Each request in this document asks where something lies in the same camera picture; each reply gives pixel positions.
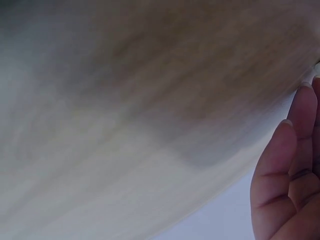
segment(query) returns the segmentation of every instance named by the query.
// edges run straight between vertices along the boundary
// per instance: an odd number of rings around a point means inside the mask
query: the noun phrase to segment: white surface
[[[153,240],[254,240],[250,213],[253,171]]]

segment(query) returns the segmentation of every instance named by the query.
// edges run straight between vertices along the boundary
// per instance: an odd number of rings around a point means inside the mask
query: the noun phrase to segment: fingertip
[[[303,88],[303,87],[307,87],[307,88],[309,88],[309,89],[314,89],[313,87],[312,87],[312,85],[309,83],[309,82],[307,82],[307,81],[304,81],[304,82],[302,82],[301,84],[300,84],[300,86],[299,86],[299,89],[300,88]]]
[[[281,124],[288,124],[288,125],[290,125],[291,127],[294,126],[293,123],[292,123],[292,121],[290,121],[289,119],[284,119],[284,120],[282,120],[279,125],[281,125]]]

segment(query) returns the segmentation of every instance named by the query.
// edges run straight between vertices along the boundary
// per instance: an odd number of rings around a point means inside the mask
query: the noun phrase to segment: beige surface
[[[52,0],[2,13],[1,240],[142,240],[214,197],[312,74],[319,7]]]

